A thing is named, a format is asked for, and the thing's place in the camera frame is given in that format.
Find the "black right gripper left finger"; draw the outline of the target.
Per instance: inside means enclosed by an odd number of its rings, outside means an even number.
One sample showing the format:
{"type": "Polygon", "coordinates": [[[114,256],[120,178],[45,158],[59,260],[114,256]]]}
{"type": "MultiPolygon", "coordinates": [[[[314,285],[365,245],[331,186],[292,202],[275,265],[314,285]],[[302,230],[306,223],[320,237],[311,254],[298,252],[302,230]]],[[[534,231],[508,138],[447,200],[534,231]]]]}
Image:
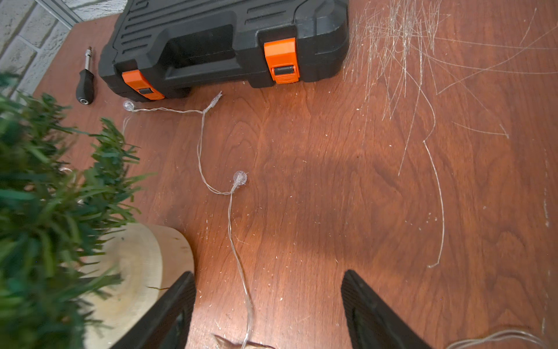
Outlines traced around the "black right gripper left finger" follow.
{"type": "Polygon", "coordinates": [[[183,349],[195,302],[195,277],[187,271],[113,347],[183,349]]]}

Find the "small green christmas tree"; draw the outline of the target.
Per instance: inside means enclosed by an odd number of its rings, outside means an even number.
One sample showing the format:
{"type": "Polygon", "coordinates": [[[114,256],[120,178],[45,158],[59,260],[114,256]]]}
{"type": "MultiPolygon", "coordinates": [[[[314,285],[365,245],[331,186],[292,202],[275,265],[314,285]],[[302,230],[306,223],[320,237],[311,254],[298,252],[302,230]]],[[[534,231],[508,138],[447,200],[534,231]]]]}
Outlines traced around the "small green christmas tree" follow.
{"type": "Polygon", "coordinates": [[[110,119],[92,134],[93,163],[65,162],[75,127],[50,95],[1,97],[1,347],[82,348],[99,329],[88,297],[121,281],[87,271],[106,235],[134,219],[138,162],[110,119]]]}

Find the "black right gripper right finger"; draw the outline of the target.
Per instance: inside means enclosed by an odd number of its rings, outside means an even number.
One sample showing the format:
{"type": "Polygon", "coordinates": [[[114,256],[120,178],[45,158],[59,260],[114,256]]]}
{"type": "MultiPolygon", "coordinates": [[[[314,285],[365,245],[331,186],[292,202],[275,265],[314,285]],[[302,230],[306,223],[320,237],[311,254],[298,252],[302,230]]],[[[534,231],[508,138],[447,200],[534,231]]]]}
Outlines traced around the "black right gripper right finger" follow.
{"type": "Polygon", "coordinates": [[[354,270],[344,273],[341,297],[354,348],[430,349],[354,270]]]}

